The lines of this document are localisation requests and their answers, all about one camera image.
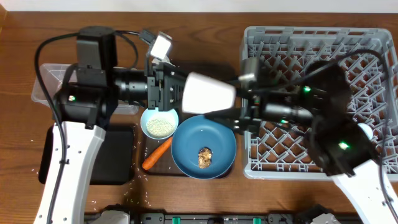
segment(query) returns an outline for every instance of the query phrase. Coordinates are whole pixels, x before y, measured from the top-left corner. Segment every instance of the blue plate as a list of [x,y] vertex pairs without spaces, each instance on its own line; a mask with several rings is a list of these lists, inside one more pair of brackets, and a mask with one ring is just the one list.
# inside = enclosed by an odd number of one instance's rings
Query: blue plate
[[[198,154],[204,147],[213,155],[211,165],[198,166]],[[227,171],[235,160],[236,140],[232,130],[203,115],[184,121],[174,132],[172,156],[177,167],[190,177],[211,179]]]

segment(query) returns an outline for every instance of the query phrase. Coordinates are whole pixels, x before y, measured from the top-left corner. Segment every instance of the gray plastic dish rack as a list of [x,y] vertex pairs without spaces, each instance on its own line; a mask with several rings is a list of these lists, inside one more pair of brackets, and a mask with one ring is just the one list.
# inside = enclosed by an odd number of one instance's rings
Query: gray plastic dish rack
[[[300,78],[317,60],[330,60],[358,49],[383,54],[389,70],[369,54],[340,62],[353,92],[347,112],[374,130],[372,142],[382,144],[384,112],[390,110],[384,167],[391,181],[398,181],[398,61],[391,33],[385,29],[326,27],[248,27],[241,44],[241,60],[260,57],[278,82]],[[385,91],[384,72],[393,88]],[[294,130],[308,130],[294,126]],[[259,137],[244,134],[244,175],[249,179],[329,180],[307,154],[303,137],[263,122]]]

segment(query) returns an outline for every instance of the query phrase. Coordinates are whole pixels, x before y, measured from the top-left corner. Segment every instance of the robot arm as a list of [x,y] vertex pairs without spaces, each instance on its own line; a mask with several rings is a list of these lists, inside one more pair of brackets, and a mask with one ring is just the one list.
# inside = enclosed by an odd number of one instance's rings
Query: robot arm
[[[67,163],[63,169],[52,220],[54,223],[83,223],[91,173],[98,150],[105,138],[105,130],[98,126],[86,129],[84,123],[70,121],[63,122],[62,127],[68,144]],[[61,148],[60,133],[54,126],[50,169],[35,224],[47,222],[50,201],[60,167]]]
[[[49,211],[53,211],[51,223],[83,223],[93,165],[118,100],[129,104],[148,100],[148,108],[159,111],[171,110],[181,103],[185,77],[173,65],[147,65],[144,71],[115,67],[116,34],[107,27],[86,27],[77,35],[78,63],[67,69],[63,85],[53,98],[62,119],[66,162],[61,169],[62,142],[55,125],[52,158],[34,223],[48,223]],[[148,32],[140,37],[150,45],[148,55],[164,57],[170,47],[166,38],[155,38]],[[77,82],[69,83],[73,71]],[[59,172],[62,178],[57,187]],[[127,224],[129,218],[123,212],[107,212],[98,220],[109,222]]]
[[[353,204],[364,224],[395,223],[381,192],[378,168],[379,165],[373,160],[368,160],[354,168],[353,177],[348,177],[346,174],[331,176],[334,183]],[[391,198],[392,206],[397,210],[397,194],[388,181],[386,172],[383,172],[383,176],[387,194]]]

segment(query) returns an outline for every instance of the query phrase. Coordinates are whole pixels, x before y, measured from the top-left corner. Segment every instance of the wooden table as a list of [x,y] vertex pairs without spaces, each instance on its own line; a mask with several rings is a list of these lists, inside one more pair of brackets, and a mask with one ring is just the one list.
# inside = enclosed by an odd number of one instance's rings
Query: wooden table
[[[44,189],[36,172],[45,133],[53,121],[51,111],[30,98],[35,80],[34,52],[49,37],[90,25],[162,30],[174,39],[171,57],[175,60],[230,64],[236,71],[239,45],[247,26],[382,27],[389,29],[398,43],[398,14],[8,12],[0,35],[0,223],[32,223]],[[143,55],[145,44],[138,40],[136,44]],[[118,41],[118,51],[119,65],[128,66],[133,60],[130,47]],[[46,47],[40,60],[40,64],[73,62],[76,62],[73,40],[61,40]],[[139,123],[141,113],[142,110],[134,116],[114,116],[112,122]],[[139,126],[135,129],[140,133],[135,145],[140,147],[142,134]],[[237,137],[239,146],[242,140],[241,136]],[[107,205],[121,203],[138,211],[266,213],[300,211],[320,203],[335,212],[354,212],[332,182],[245,178],[241,147],[233,171],[225,179],[150,176],[145,181],[137,178],[139,174],[136,173],[132,185],[91,186],[86,211],[98,212]],[[126,192],[134,203],[126,202]]]

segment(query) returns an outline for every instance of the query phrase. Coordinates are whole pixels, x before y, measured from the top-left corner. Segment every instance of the carrot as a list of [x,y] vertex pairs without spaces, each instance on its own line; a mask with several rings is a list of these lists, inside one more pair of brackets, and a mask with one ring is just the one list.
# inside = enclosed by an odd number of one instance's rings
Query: carrot
[[152,168],[155,163],[159,160],[160,157],[162,157],[163,153],[165,151],[167,151],[167,149],[170,147],[170,145],[172,144],[172,137],[169,137],[168,140],[166,140],[166,142],[163,142],[163,144],[161,144],[157,149],[155,149],[155,151],[153,151],[149,157],[142,163],[142,168],[144,168],[145,170],[149,170],[150,168]]

